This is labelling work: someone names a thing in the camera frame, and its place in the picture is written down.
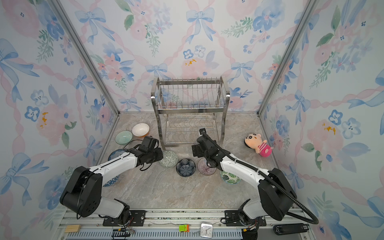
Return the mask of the green white patterned bowl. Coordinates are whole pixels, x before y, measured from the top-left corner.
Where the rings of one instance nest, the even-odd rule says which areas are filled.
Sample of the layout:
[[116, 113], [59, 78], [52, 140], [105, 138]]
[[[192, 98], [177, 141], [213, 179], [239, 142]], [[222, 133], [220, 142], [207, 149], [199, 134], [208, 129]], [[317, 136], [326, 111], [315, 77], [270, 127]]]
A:
[[163, 151], [163, 159], [159, 161], [160, 165], [165, 168], [173, 168], [177, 165], [179, 158], [173, 151]]

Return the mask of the dark blue flower bowl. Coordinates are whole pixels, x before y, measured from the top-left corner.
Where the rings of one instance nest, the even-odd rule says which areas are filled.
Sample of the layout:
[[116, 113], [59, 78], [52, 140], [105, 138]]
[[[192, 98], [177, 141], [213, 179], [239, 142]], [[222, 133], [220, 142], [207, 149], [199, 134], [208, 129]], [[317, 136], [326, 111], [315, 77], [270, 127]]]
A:
[[190, 177], [196, 171], [196, 164], [193, 160], [182, 159], [176, 165], [176, 171], [181, 177]]

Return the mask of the stainless steel dish rack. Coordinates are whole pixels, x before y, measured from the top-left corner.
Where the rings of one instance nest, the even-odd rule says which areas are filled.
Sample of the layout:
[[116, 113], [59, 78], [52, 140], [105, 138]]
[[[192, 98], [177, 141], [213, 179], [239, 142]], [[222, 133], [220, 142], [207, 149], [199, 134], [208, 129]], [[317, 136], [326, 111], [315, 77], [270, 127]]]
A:
[[223, 77], [155, 78], [151, 102], [162, 147], [193, 145], [200, 129], [222, 144], [230, 99], [230, 89]]

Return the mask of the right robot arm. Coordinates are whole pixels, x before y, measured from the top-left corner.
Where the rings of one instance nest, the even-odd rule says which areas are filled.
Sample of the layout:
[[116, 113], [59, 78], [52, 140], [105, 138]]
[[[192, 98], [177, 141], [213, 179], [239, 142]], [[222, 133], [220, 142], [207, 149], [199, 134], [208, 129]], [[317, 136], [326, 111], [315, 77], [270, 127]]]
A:
[[248, 226], [257, 218], [265, 216], [281, 221], [294, 204], [291, 198], [278, 189], [280, 186], [292, 198], [296, 198], [282, 171], [276, 168], [269, 171], [240, 160], [212, 140], [206, 129], [200, 129], [200, 136], [197, 144], [192, 146], [192, 151], [193, 156], [204, 157], [208, 167], [233, 174], [257, 189], [259, 198], [245, 201], [238, 209], [238, 219], [243, 225]]

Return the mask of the pink purple glass bowl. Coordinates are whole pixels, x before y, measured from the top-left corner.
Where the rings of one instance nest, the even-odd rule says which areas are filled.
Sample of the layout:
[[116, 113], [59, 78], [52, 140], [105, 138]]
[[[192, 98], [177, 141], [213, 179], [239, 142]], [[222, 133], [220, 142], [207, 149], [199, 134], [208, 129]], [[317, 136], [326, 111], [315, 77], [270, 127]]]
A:
[[210, 168], [208, 166], [207, 160], [201, 158], [198, 162], [198, 170], [204, 176], [211, 176], [216, 172], [216, 168]]

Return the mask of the white orange bowl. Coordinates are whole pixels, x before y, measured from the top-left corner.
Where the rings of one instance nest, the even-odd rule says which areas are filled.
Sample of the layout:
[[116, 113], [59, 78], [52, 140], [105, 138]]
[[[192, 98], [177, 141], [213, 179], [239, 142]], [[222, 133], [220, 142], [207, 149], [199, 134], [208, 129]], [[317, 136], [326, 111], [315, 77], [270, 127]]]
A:
[[150, 132], [150, 126], [146, 123], [136, 124], [132, 128], [132, 134], [138, 138], [143, 138], [147, 136], [149, 132]]

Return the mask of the pale green bowl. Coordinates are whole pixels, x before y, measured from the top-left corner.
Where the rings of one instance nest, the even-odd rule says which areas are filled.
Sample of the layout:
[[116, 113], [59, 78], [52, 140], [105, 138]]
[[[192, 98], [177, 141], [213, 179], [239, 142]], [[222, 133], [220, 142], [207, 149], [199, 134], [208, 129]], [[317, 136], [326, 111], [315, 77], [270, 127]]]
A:
[[133, 134], [130, 131], [121, 131], [115, 137], [115, 142], [119, 145], [126, 145], [133, 139]]

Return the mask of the blue white patterned bowl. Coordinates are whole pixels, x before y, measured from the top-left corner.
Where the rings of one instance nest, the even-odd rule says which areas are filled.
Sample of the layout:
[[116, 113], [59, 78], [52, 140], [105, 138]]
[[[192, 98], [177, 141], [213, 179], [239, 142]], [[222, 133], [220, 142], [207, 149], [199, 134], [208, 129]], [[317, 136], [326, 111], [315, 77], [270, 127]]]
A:
[[127, 153], [127, 150], [126, 149], [118, 149], [118, 150], [115, 150], [113, 151], [109, 157], [108, 157], [108, 162], [109, 161], [113, 161], [115, 159], [121, 159], [121, 155], [125, 156]]

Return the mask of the green leaf pattern bowl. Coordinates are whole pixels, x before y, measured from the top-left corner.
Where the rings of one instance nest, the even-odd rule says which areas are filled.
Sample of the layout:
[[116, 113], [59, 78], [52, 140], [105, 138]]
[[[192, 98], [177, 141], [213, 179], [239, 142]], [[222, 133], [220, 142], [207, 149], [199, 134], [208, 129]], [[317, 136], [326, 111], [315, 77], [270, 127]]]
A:
[[230, 185], [238, 184], [241, 181], [241, 179], [236, 175], [225, 172], [225, 171], [221, 171], [220, 176], [224, 182]]

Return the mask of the blue mesh pattern bowl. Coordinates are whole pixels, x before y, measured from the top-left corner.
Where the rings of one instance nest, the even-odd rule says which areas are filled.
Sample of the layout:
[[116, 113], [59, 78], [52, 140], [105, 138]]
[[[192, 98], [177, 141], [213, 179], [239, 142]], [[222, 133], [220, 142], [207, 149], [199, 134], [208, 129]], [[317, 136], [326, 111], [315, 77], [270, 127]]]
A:
[[119, 177], [120, 177], [119, 175], [115, 176], [114, 178], [112, 178], [111, 180], [109, 180], [107, 183], [105, 183], [105, 184], [103, 185], [103, 187], [111, 187], [111, 186], [113, 186], [114, 184], [116, 184], [116, 183], [118, 182]]

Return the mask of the plush doll pink shirt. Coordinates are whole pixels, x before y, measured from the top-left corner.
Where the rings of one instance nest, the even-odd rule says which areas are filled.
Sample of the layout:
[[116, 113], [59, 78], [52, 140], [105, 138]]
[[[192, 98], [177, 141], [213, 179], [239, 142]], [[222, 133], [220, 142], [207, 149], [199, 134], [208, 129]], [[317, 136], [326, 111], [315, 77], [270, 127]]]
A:
[[260, 156], [267, 158], [272, 154], [273, 148], [267, 143], [267, 140], [263, 140], [261, 134], [251, 133], [245, 137], [245, 145], [253, 150]]

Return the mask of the green orange small block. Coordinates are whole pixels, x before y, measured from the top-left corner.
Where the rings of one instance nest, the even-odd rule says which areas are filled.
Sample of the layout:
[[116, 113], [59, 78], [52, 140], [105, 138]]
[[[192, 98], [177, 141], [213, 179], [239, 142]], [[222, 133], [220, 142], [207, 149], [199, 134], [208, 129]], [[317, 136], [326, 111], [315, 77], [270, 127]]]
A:
[[179, 232], [189, 232], [190, 231], [190, 225], [179, 225]]

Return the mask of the black stapler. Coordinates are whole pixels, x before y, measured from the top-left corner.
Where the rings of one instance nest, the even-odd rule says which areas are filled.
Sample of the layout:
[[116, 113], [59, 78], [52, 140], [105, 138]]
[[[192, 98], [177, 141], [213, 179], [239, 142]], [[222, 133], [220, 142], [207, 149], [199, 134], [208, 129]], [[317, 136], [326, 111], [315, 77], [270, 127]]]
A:
[[273, 231], [278, 236], [306, 233], [309, 229], [309, 225], [302, 223], [273, 226]]

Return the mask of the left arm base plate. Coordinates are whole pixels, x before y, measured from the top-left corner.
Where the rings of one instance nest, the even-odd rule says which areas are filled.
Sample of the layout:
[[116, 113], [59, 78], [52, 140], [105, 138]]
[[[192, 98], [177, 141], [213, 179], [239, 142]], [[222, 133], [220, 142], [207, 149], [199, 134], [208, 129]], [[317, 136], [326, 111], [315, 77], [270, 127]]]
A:
[[146, 219], [145, 210], [130, 210], [127, 220], [105, 217], [103, 227], [143, 227]]

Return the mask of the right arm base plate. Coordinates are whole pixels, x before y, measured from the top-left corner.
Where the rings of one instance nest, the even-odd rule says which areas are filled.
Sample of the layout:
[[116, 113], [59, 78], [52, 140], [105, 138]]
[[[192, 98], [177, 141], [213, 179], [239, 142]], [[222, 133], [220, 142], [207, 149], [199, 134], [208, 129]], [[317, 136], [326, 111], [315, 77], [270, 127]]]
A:
[[227, 227], [252, 227], [260, 223], [261, 227], [267, 225], [265, 217], [249, 218], [243, 211], [225, 210], [225, 216], [221, 219], [221, 223]]

